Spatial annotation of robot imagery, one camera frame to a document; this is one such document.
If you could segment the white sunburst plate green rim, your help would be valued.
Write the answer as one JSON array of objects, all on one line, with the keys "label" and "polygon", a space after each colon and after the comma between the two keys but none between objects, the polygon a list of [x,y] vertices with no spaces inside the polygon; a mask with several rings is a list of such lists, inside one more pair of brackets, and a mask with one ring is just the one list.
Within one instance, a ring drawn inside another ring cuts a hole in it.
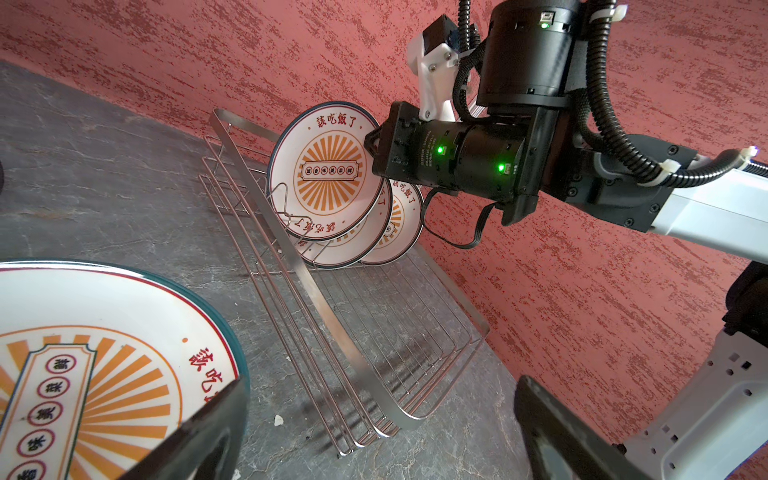
[{"label": "white sunburst plate green rim", "polygon": [[311,267],[339,269],[363,259],[374,250],[384,235],[392,215],[393,193],[385,181],[374,208],[347,233],[330,240],[292,239],[300,257]]}]

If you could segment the white sunburst pattern plate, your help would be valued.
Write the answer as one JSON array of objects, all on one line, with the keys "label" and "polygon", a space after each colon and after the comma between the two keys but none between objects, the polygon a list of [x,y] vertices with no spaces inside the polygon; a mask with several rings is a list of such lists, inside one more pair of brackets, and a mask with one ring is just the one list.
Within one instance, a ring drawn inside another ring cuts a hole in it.
[{"label": "white sunburst pattern plate", "polygon": [[367,110],[345,101],[315,105],[286,127],[271,153],[267,182],[289,236],[331,240],[368,216],[383,186],[364,147],[377,127]]}]

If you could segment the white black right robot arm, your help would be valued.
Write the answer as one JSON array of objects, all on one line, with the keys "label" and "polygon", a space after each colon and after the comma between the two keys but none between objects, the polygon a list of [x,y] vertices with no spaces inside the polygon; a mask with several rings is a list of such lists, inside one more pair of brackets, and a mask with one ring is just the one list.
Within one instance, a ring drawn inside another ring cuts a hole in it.
[{"label": "white black right robot arm", "polygon": [[375,174],[467,193],[504,225],[545,192],[611,224],[732,253],[748,266],[726,296],[705,363],[638,434],[609,444],[533,378],[514,413],[536,479],[722,479],[767,442],[767,168],[758,148],[713,158],[629,135],[607,85],[614,1],[505,1],[488,34],[441,17],[409,47],[420,102],[396,102],[364,141]]}]

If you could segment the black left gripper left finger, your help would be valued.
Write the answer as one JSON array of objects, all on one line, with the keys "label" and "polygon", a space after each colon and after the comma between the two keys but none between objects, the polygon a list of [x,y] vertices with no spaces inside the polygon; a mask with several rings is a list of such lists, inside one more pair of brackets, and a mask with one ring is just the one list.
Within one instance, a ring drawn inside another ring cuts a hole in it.
[{"label": "black left gripper left finger", "polygon": [[230,479],[246,430],[248,401],[248,381],[234,380],[122,477]]}]

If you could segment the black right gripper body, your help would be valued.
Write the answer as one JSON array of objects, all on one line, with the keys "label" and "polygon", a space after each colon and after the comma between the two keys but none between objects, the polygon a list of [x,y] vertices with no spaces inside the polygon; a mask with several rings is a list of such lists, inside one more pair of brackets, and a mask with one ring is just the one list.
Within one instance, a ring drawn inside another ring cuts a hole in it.
[{"label": "black right gripper body", "polygon": [[426,121],[419,109],[405,101],[391,105],[388,118],[365,136],[372,156],[372,172],[391,180],[456,189],[456,124]]}]

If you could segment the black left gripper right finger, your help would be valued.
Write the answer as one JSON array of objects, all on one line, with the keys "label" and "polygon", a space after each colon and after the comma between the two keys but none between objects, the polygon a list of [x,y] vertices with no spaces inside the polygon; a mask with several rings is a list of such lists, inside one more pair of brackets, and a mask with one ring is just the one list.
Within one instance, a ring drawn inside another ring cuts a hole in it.
[{"label": "black left gripper right finger", "polygon": [[517,382],[514,414],[535,479],[648,477],[530,376]]}]

